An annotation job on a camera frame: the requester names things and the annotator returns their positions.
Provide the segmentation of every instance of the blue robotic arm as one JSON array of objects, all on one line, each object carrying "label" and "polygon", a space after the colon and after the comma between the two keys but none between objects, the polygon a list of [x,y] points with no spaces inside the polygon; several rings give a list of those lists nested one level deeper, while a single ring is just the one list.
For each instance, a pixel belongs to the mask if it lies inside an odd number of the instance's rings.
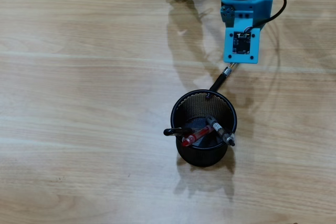
[{"label": "blue robotic arm", "polygon": [[258,63],[260,30],[273,17],[273,0],[221,0],[222,20],[226,25],[224,61],[229,63]]},{"label": "blue robotic arm", "polygon": [[270,18],[273,0],[221,0],[221,2],[221,16],[226,25],[224,61],[258,63],[260,30],[266,22],[273,19]]}]

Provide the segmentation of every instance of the pen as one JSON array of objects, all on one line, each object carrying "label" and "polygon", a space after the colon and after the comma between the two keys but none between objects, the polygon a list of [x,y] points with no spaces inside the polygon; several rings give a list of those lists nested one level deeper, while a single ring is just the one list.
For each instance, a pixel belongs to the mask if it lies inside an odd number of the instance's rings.
[{"label": "pen", "polygon": [[230,133],[227,130],[223,129],[223,127],[210,115],[207,115],[206,121],[210,124],[219,134],[221,139],[228,145],[235,146],[235,134]]}]

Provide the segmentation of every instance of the pen holder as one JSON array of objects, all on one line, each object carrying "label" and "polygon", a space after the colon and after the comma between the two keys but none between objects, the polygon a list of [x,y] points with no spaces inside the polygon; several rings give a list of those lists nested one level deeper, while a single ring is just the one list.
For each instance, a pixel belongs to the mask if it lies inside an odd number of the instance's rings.
[{"label": "pen holder", "polygon": [[[237,115],[234,107],[223,95],[210,90],[195,90],[182,96],[171,114],[172,128],[204,128],[205,116],[212,115],[224,127],[236,131]],[[226,153],[227,144],[214,131],[193,145],[182,146],[182,137],[176,137],[180,156],[195,166],[211,166],[220,161]]]}]

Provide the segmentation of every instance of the wood grain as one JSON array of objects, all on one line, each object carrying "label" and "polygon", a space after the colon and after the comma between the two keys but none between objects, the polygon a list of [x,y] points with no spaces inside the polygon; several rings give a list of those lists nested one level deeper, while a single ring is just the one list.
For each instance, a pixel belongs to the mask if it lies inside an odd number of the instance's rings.
[{"label": "wood grain", "polygon": [[225,67],[219,8],[0,0],[0,223],[336,223],[336,0],[288,0],[220,89],[238,115],[220,163],[163,136]]}]

